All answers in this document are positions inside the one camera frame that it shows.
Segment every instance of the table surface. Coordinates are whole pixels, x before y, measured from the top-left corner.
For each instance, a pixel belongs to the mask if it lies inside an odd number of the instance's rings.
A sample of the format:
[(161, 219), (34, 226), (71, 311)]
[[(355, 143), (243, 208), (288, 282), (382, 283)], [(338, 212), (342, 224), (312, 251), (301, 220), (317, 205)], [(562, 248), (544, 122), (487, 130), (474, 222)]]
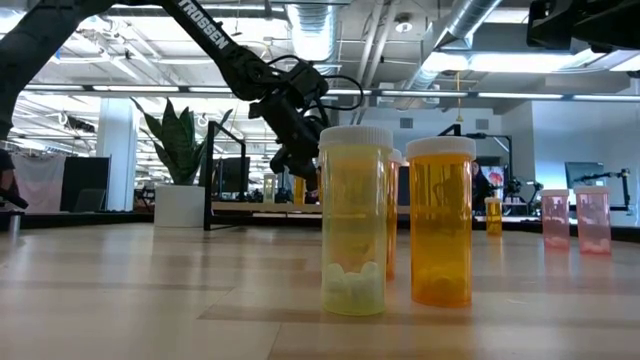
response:
[(401, 233), (387, 311), (325, 313), (321, 233), (292, 228), (25, 231), (0, 239), (0, 358), (640, 359), (640, 247), (545, 253), (473, 239), (473, 305), (412, 303)]

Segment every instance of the ductwork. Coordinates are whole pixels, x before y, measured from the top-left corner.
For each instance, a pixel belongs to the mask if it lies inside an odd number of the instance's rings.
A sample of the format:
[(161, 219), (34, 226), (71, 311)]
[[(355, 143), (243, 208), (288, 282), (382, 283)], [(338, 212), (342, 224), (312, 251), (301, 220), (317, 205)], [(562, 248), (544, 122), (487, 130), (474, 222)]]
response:
[[(431, 53), (456, 41), (462, 41), (467, 46), (471, 43), (471, 36), (482, 25), (491, 12), (498, 7), (502, 0), (456, 0), (451, 13), (442, 19), (432, 22), (424, 36), (428, 46), (424, 62)], [(420, 66), (414, 75), (403, 86), (404, 90), (427, 90), (438, 77), (438, 72), (428, 71)], [(408, 109), (415, 98), (401, 99), (396, 102), (396, 108)]]
[[(332, 5), (287, 5), (291, 40), (296, 56), (309, 61), (335, 63), (338, 60), (338, 7)], [(337, 73), (335, 66), (315, 67), (322, 75)]]

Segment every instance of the prescription bottle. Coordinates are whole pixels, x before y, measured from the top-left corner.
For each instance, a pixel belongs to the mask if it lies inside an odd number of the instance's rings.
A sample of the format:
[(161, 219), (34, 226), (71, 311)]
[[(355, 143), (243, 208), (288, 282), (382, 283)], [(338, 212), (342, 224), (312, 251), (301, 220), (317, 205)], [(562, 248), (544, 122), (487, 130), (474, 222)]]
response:
[(442, 136), (407, 144), (411, 202), (411, 298), (471, 304), (471, 162), (475, 142)]
[(318, 177), (318, 202), (322, 204), (322, 159), (318, 158), (318, 168), (316, 169), (316, 176)]
[(487, 211), (487, 235), (502, 236), (502, 201), (498, 198), (485, 198)]
[(304, 195), (306, 192), (306, 184), (303, 178), (293, 177), (293, 203), (295, 205), (304, 205)]
[(387, 280), (393, 280), (396, 269), (396, 238), (398, 236), (398, 173), (402, 153), (393, 149), (389, 158), (389, 191), (387, 192)]
[(320, 134), (322, 304), (342, 315), (385, 309), (391, 131), (337, 126)]
[(576, 186), (578, 240), (581, 254), (611, 255), (609, 190), (606, 186)]
[(569, 251), (569, 190), (540, 191), (545, 250)]

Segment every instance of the potted plant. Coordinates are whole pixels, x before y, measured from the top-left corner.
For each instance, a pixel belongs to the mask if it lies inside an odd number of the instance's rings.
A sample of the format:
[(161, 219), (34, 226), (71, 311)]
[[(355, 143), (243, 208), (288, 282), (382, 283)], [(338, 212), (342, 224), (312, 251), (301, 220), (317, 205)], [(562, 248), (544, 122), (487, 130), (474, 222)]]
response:
[[(157, 139), (156, 141), (152, 137), (156, 154), (169, 170), (173, 180), (172, 185), (156, 186), (155, 226), (202, 226), (204, 188), (194, 186), (193, 182), (206, 152), (206, 134), (205, 140), (200, 143), (196, 141), (193, 112), (189, 111), (188, 107), (178, 116), (173, 104), (167, 99), (167, 105), (160, 120), (147, 114), (134, 99), (131, 100), (144, 114), (149, 131)], [(229, 111), (225, 114), (221, 125), (228, 119), (230, 113)]]

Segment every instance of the white planter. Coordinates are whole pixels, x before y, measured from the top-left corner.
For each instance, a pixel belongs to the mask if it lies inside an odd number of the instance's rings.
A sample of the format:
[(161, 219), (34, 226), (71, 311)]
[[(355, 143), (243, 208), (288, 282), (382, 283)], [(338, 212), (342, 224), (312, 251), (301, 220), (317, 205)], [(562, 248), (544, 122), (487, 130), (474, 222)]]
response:
[(158, 227), (202, 227), (204, 188), (199, 186), (158, 185), (153, 223)]

